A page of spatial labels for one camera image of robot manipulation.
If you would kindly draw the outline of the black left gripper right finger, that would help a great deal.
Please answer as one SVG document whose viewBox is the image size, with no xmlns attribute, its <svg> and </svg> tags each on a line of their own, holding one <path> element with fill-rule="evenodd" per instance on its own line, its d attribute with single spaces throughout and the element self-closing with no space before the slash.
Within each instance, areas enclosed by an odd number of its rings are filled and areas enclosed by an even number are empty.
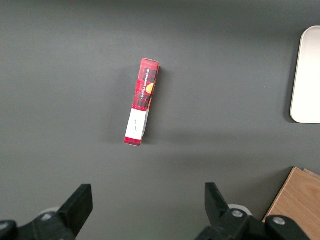
<svg viewBox="0 0 320 240">
<path fill-rule="evenodd" d="M 265 222 L 226 203 L 215 183 L 205 184 L 205 210 L 210 226 L 197 240 L 308 240 L 308 235 L 291 218 L 270 215 Z"/>
</svg>

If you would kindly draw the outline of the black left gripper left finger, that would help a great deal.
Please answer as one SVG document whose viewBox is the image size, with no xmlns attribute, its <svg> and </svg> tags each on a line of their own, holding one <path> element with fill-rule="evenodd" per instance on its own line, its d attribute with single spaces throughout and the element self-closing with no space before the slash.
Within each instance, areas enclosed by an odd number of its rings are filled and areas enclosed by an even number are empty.
<svg viewBox="0 0 320 240">
<path fill-rule="evenodd" d="M 0 222 L 2 240 L 75 240 L 93 211 L 92 186 L 82 184 L 58 210 L 47 210 L 26 225 Z"/>
</svg>

